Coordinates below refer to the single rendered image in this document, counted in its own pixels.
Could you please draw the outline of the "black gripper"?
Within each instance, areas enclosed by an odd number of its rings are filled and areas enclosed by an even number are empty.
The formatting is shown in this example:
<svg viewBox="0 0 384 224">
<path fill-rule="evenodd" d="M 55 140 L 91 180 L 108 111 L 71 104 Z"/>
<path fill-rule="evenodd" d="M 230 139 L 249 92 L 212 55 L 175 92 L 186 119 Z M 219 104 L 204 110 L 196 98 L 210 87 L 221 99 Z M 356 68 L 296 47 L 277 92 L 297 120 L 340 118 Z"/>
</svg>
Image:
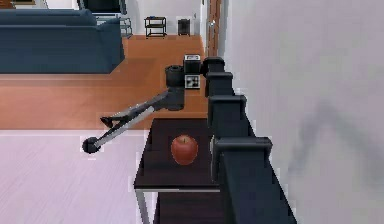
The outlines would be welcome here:
<svg viewBox="0 0 384 224">
<path fill-rule="evenodd" d="M 109 130 L 101 137 L 85 139 L 82 143 L 82 150 L 88 154 L 98 152 L 104 144 L 131 129 L 154 111 L 161 109 L 165 99 L 169 111 L 182 110 L 184 108 L 185 94 L 184 68 L 180 65 L 170 65 L 165 68 L 165 74 L 168 92 L 160 93 L 150 100 L 131 106 L 112 116 L 101 117 L 101 122 Z"/>
</svg>

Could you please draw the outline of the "red apple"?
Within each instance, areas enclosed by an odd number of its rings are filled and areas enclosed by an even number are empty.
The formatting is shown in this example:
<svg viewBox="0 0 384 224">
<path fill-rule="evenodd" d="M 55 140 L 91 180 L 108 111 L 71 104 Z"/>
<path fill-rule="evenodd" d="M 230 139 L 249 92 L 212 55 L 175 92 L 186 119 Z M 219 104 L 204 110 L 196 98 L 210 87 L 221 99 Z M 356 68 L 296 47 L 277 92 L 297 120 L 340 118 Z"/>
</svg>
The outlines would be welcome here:
<svg viewBox="0 0 384 224">
<path fill-rule="evenodd" d="M 191 136 L 177 136 L 171 143 L 171 154 L 179 165 L 192 164 L 198 154 L 198 143 Z"/>
</svg>

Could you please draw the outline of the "dark brown side table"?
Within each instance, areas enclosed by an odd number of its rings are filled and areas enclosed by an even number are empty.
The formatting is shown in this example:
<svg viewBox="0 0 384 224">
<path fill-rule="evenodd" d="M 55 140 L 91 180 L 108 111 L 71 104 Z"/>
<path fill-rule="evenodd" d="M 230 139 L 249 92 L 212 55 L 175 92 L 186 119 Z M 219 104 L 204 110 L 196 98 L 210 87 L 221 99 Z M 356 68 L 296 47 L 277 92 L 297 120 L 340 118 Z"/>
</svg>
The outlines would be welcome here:
<svg viewBox="0 0 384 224">
<path fill-rule="evenodd" d="M 182 134 L 198 143 L 197 157 L 186 166 L 171 154 Z M 225 224 L 220 189 L 211 180 L 211 137 L 205 118 L 153 120 L 134 180 L 143 224 Z"/>
</svg>

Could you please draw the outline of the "grey metal television stand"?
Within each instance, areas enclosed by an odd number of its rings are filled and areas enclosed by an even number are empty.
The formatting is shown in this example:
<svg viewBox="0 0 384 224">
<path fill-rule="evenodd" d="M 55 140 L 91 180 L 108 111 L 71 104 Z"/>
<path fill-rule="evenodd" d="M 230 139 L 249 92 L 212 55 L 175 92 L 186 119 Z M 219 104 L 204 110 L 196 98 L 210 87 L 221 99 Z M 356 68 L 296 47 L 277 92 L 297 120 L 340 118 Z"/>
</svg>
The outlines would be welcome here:
<svg viewBox="0 0 384 224">
<path fill-rule="evenodd" d="M 97 24 L 100 25 L 108 20 L 118 18 L 120 20 L 121 35 L 129 39 L 132 36 L 132 22 L 127 15 L 123 14 L 97 14 Z"/>
</svg>

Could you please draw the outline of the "black shelf cart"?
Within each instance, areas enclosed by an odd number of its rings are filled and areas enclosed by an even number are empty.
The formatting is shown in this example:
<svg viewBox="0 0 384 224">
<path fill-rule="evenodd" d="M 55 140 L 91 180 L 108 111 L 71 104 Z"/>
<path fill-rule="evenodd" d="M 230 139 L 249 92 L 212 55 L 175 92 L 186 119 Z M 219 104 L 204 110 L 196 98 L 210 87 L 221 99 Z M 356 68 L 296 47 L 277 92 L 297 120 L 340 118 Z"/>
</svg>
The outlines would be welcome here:
<svg viewBox="0 0 384 224">
<path fill-rule="evenodd" d="M 144 19 L 146 38 L 167 36 L 167 19 L 161 16 L 147 16 Z"/>
</svg>

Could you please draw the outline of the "black bin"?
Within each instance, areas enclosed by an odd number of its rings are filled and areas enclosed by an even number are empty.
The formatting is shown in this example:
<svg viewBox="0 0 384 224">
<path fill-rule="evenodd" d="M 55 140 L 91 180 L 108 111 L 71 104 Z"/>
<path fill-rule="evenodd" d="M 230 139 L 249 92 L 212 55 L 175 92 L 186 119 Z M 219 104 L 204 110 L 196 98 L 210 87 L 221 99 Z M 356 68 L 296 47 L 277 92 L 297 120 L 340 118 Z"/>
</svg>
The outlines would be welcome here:
<svg viewBox="0 0 384 224">
<path fill-rule="evenodd" d="M 180 19 L 178 21 L 178 35 L 190 35 L 190 20 Z"/>
</svg>

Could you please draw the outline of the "blue sofa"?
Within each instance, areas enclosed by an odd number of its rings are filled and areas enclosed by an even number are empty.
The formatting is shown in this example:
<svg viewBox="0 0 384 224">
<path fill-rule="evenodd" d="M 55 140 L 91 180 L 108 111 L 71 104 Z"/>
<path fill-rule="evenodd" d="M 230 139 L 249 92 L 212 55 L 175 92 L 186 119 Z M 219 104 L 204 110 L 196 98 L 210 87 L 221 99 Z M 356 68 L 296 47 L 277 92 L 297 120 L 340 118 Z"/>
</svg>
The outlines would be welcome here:
<svg viewBox="0 0 384 224">
<path fill-rule="evenodd" d="M 0 10 L 0 74 L 109 74 L 125 59 L 120 20 L 90 10 Z"/>
</svg>

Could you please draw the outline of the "black television set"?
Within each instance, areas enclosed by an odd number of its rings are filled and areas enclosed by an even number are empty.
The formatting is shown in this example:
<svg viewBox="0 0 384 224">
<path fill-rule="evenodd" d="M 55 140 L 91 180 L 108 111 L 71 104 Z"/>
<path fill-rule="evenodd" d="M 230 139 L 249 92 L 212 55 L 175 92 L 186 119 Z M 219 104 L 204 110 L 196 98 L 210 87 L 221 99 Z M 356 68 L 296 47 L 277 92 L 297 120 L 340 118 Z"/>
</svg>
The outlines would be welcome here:
<svg viewBox="0 0 384 224">
<path fill-rule="evenodd" d="M 125 0 L 77 0 L 80 9 L 96 14 L 126 14 Z"/>
</svg>

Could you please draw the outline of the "brown room door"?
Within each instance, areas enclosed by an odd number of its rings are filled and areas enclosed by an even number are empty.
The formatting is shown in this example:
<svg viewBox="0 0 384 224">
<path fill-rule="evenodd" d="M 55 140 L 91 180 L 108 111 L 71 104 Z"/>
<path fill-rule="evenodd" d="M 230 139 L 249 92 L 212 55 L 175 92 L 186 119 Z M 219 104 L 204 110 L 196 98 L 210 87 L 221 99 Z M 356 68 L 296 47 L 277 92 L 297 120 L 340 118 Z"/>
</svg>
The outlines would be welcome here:
<svg viewBox="0 0 384 224">
<path fill-rule="evenodd" d="M 206 56 L 218 55 L 221 0 L 207 0 Z"/>
</svg>

